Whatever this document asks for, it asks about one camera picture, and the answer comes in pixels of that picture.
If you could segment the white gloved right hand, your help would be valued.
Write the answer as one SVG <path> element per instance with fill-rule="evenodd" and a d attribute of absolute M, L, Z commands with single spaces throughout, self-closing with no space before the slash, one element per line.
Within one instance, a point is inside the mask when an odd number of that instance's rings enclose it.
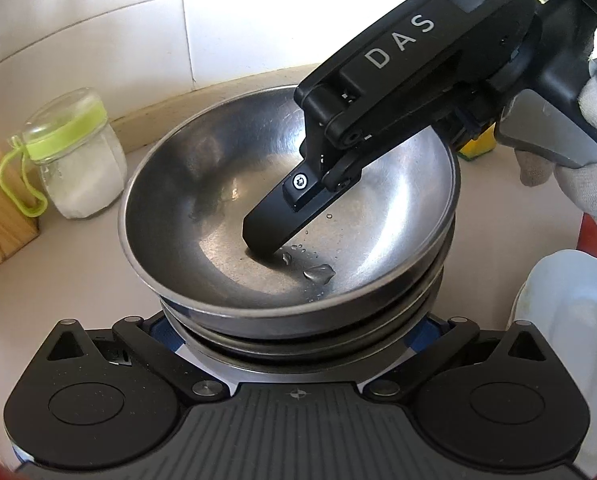
<path fill-rule="evenodd" d="M 597 129 L 597 58 L 591 61 L 591 76 L 583 87 L 577 102 L 586 121 Z M 533 188 L 555 176 L 564 195 L 597 224 L 597 164 L 582 168 L 567 168 L 529 152 L 515 150 L 520 168 L 520 181 Z"/>

